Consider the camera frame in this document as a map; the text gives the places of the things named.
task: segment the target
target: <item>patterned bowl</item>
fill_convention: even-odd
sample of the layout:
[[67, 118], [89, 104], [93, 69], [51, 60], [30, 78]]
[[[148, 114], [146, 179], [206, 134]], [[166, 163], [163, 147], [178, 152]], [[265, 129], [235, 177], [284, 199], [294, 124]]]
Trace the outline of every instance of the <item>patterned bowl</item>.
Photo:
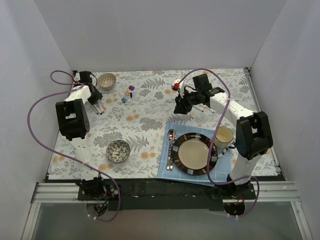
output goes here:
[[112, 73], [104, 73], [101, 76], [98, 77], [98, 85], [101, 88], [104, 88], [106, 90], [109, 90], [112, 88], [113, 85], [116, 83], [116, 76]]
[[114, 163], [121, 163], [129, 157], [130, 146], [126, 141], [115, 140], [106, 148], [107, 158]]

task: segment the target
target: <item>mug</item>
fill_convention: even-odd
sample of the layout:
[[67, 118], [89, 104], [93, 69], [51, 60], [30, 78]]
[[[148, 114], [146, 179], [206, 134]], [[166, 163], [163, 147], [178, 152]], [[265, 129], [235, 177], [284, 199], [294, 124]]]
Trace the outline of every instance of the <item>mug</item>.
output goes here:
[[230, 128], [226, 126], [220, 126], [213, 141], [214, 145], [218, 149], [225, 149], [234, 139], [234, 134]]

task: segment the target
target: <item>gray wall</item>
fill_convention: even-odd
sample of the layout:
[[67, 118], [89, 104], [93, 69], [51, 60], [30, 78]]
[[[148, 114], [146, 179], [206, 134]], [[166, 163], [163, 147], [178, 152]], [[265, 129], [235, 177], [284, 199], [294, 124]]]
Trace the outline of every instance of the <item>gray wall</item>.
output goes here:
[[286, 0], [34, 0], [73, 70], [250, 67]]
[[280, 166], [320, 239], [320, 2], [287, 0], [252, 66]]
[[[56, 69], [70, 70], [33, 0], [0, 0], [0, 239], [3, 240], [20, 239], [36, 182], [42, 181], [49, 165], [50, 152], [33, 140], [26, 120], [33, 102], [66, 89], [50, 81], [49, 74]], [[36, 135], [51, 147], [58, 133], [55, 102], [64, 97], [40, 103], [31, 118]]]

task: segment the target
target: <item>spoon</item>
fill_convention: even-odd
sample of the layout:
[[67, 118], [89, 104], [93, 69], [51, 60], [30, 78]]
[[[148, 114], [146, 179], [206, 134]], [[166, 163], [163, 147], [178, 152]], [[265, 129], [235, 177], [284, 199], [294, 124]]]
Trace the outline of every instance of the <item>spoon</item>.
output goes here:
[[166, 169], [172, 171], [173, 169], [173, 161], [171, 158], [171, 150], [172, 150], [172, 145], [176, 141], [176, 130], [170, 129], [168, 131], [168, 140], [169, 140], [169, 151], [168, 151], [168, 163], [166, 165]]

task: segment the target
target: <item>blue placemat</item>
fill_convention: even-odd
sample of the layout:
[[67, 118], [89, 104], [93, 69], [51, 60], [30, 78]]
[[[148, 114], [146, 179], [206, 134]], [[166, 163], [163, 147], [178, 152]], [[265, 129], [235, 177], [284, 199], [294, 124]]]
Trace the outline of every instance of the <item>blue placemat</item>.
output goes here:
[[[191, 176], [180, 171], [180, 169], [177, 168], [175, 164], [173, 164], [172, 171], [167, 170], [168, 148], [169, 148], [168, 147], [168, 144], [169, 144], [168, 131], [170, 129], [176, 130], [176, 138], [179, 138], [181, 135], [186, 133], [199, 133], [212, 139], [215, 132], [212, 129], [207, 129], [203, 127], [187, 126], [187, 125], [168, 122], [165, 127], [163, 146], [161, 151], [161, 158], [160, 158], [157, 178], [212, 186], [213, 184], [209, 181], [208, 176], [206, 174], [201, 176]], [[231, 161], [232, 161], [232, 154], [231, 154], [231, 150], [229, 149], [223, 155], [223, 157], [218, 159], [215, 167], [210, 171], [211, 179], [215, 182], [225, 182], [227, 180], [228, 174], [231, 172]]]

